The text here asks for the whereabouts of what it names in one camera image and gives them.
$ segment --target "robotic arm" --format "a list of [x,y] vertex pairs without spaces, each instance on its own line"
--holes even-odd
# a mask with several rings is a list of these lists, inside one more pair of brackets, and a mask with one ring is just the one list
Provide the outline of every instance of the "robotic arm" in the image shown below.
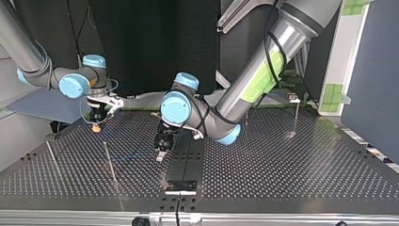
[[219,143],[232,144],[240,134],[238,122],[262,94],[280,80],[272,76],[269,62],[279,74],[284,63],[291,60],[308,39],[324,30],[340,4],[341,0],[286,0],[278,21],[265,37],[267,48],[263,43],[259,45],[215,108],[194,98],[200,83],[195,76],[178,73],[161,104],[162,120],[155,148],[162,152],[170,149],[173,131],[180,127],[193,130],[194,138],[211,137]]
[[29,35],[18,20],[9,0],[0,0],[0,43],[16,62],[18,78],[26,83],[48,89],[59,89],[69,98],[88,97],[93,131],[101,131],[100,124],[123,106],[117,96],[109,96],[106,89],[105,58],[83,57],[77,70],[54,68],[45,49]]

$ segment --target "optical breadboard table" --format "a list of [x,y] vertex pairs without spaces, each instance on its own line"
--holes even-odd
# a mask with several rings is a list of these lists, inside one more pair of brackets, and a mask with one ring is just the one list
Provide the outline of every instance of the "optical breadboard table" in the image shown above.
[[[310,108],[252,110],[230,146],[182,131],[162,162],[158,122],[121,111],[100,134],[75,122],[0,172],[0,209],[399,216],[399,175]],[[197,192],[166,195],[169,181]]]

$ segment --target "blue joint cap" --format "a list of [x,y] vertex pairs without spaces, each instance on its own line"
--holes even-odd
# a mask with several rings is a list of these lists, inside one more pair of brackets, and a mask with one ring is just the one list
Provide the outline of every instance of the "blue joint cap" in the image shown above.
[[174,81],[195,90],[198,90],[200,85],[200,81],[189,73],[178,73]]
[[72,99],[79,98],[90,90],[88,79],[79,73],[64,75],[58,86],[64,95]]
[[183,124],[191,115],[190,101],[180,92],[168,93],[161,104],[162,117],[175,124]]
[[93,68],[106,69],[105,58],[99,55],[83,56],[83,65]]
[[32,86],[32,84],[30,84],[30,83],[26,80],[26,78],[25,78],[25,76],[24,76],[24,73],[23,73],[23,71],[21,71],[21,69],[17,69],[17,75],[18,75],[18,79],[20,79],[21,82],[23,82],[23,83],[25,83],[25,84],[28,84],[28,85]]
[[241,132],[241,125],[236,124],[234,129],[225,136],[224,138],[217,140],[217,142],[224,144],[224,145],[230,145],[233,144],[233,142],[237,139],[238,135],[240,135]]

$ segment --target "black curtain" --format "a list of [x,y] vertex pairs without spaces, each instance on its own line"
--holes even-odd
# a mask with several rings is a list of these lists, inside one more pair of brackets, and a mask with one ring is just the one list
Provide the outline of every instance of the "black curtain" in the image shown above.
[[78,52],[104,55],[109,75],[120,81],[122,96],[168,90],[178,72],[194,74],[200,93],[214,91],[219,0],[68,3],[74,35],[67,0],[15,0],[23,23],[56,66],[76,68]]

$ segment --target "green label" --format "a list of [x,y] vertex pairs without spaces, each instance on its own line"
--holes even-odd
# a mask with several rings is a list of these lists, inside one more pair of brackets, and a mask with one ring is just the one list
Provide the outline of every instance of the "green label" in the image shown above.
[[360,15],[363,12],[363,7],[367,4],[366,0],[346,0],[343,6],[343,16]]
[[[282,70],[281,53],[272,52],[270,54],[270,59],[272,61],[276,75],[279,75]],[[261,67],[252,77],[250,84],[241,96],[241,99],[246,102],[255,103],[264,92],[269,92],[274,86],[276,86],[276,81],[270,72],[270,68],[266,60],[262,63]]]
[[343,99],[342,84],[326,84],[320,111],[338,112]]

